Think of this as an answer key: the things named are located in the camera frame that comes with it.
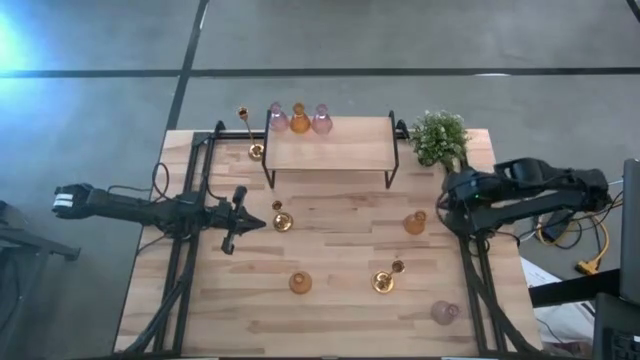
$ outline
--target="wooden table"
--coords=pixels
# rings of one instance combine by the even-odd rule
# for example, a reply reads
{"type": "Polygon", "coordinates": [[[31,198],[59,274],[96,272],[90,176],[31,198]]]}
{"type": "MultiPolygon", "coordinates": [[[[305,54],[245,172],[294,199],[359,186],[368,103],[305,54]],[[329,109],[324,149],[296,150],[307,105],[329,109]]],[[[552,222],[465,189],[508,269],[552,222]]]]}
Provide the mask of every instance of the wooden table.
{"type": "Polygon", "coordinates": [[[318,135],[311,129],[296,134],[288,129],[276,132],[267,127],[263,165],[270,187],[274,188],[275,172],[280,170],[350,170],[384,172],[389,188],[398,168],[395,119],[393,112],[389,115],[334,116],[333,128],[326,135],[318,135]],[[390,180],[389,171],[393,172],[390,180]]]}
{"type": "MultiPolygon", "coordinates": [[[[182,189],[192,134],[167,133],[161,161],[171,172],[169,194],[182,189]]],[[[495,158],[488,131],[469,134],[470,164],[491,171],[495,158]]],[[[242,184],[249,189],[245,205],[251,214],[270,224],[275,215],[271,203],[280,200],[295,224],[287,233],[268,226],[237,237],[233,256],[220,250],[226,231],[202,233],[184,355],[477,354],[458,241],[434,214],[442,168],[421,167],[409,145],[399,140],[401,165],[390,190],[382,184],[382,174],[357,171],[282,173],[278,187],[271,190],[261,164],[247,157],[248,146],[244,140],[217,143],[209,179],[214,192],[230,197],[242,184]],[[402,220],[417,209],[428,214],[427,230],[411,236],[402,220]],[[406,271],[395,278],[391,293],[376,293],[371,275],[389,270],[395,259],[405,262],[406,271]],[[288,288],[289,276],[297,270],[313,278],[313,288],[305,295],[288,288]],[[429,309],[438,300],[460,306],[453,324],[440,326],[430,318],[429,309]]],[[[159,235],[156,229],[145,229],[141,245],[159,235]]],[[[508,237],[491,241],[498,302],[528,341],[540,347],[518,249],[508,237]]],[[[170,248],[166,240],[137,258],[116,350],[129,345],[157,310],[170,248]]],[[[483,318],[491,344],[486,311],[483,318]]]]}

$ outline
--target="gold candlestick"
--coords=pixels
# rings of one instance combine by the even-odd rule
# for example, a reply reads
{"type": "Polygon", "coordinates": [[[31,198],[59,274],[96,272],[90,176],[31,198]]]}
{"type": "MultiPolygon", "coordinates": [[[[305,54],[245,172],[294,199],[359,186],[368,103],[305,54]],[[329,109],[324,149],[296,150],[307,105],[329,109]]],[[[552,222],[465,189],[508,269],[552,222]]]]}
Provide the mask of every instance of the gold candlestick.
{"type": "Polygon", "coordinates": [[[271,207],[273,210],[278,212],[278,214],[273,218],[273,227],[278,232],[289,231],[293,226],[293,216],[284,211],[280,211],[282,209],[282,203],[278,200],[274,201],[271,207]]]}
{"type": "Polygon", "coordinates": [[[251,139],[251,146],[249,147],[249,158],[253,161],[260,161],[262,154],[264,153],[264,146],[262,144],[256,144],[256,140],[253,138],[251,128],[249,127],[249,110],[246,107],[240,107],[238,109],[238,117],[244,121],[247,125],[247,131],[249,132],[249,138],[251,139]]]}
{"type": "Polygon", "coordinates": [[[378,271],[371,278],[373,289],[380,294],[386,294],[393,290],[393,274],[400,274],[404,272],[404,269],[404,262],[396,260],[391,264],[391,272],[378,271]]]}

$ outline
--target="potted plant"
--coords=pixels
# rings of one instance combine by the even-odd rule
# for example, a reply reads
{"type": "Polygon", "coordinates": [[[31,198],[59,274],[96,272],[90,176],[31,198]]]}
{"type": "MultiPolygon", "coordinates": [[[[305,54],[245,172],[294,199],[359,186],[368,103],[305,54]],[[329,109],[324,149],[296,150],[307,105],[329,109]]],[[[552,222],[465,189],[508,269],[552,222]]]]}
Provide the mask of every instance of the potted plant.
{"type": "Polygon", "coordinates": [[[464,159],[467,153],[469,138],[463,122],[460,115],[446,111],[425,111],[425,115],[417,119],[409,136],[409,143],[418,154],[418,162],[423,166],[439,162],[447,170],[454,170],[454,164],[464,159]]]}

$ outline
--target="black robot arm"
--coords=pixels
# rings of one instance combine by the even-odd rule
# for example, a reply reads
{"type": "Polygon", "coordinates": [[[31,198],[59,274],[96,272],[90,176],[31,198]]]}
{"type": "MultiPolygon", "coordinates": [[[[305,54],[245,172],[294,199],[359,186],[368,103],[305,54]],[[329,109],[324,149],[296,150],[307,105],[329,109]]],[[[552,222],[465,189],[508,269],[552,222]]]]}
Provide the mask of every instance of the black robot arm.
{"type": "Polygon", "coordinates": [[[561,209],[595,212],[611,203],[606,178],[597,169],[554,168],[523,158],[496,164],[494,171],[467,167],[447,176],[443,190],[448,198],[438,207],[449,210],[445,223],[452,230],[482,235],[531,216],[561,209]],[[553,192],[538,196],[547,191],[553,192]],[[520,201],[504,204],[509,200],[520,201]]]}
{"type": "Polygon", "coordinates": [[[222,198],[218,205],[211,207],[199,204],[197,192],[180,194],[172,199],[148,201],[113,194],[89,184],[74,184],[58,187],[55,194],[53,212],[61,219],[102,216],[144,226],[154,225],[178,239],[188,237],[193,229],[227,229],[222,250],[229,255],[233,254],[235,235],[266,226],[264,221],[250,215],[244,208],[247,194],[244,186],[236,188],[232,199],[234,206],[222,198]]]}

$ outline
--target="gray floor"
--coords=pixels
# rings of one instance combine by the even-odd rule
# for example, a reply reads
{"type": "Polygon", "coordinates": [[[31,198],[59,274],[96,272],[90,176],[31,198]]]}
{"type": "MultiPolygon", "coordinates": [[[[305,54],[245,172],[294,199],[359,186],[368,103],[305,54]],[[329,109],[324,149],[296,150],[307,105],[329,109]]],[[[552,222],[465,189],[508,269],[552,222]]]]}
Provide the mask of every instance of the gray floor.
{"type": "MultiPolygon", "coordinates": [[[[0,4],[0,70],[179,69],[196,0],[8,1],[0,4]]],[[[638,66],[640,24],[624,0],[388,2],[212,0],[194,68],[638,66]]],[[[109,353],[140,226],[63,221],[50,212],[58,185],[145,187],[157,160],[176,78],[0,79],[0,199],[41,234],[82,247],[52,258],[29,306],[15,358],[109,353]]],[[[332,113],[412,120],[447,109],[490,130],[498,160],[601,168],[610,179],[640,153],[640,76],[191,79],[179,129],[255,128],[273,100],[325,102],[332,113]]],[[[619,212],[607,219],[618,266],[619,212]]],[[[521,247],[562,277],[595,254],[521,247]]]]}

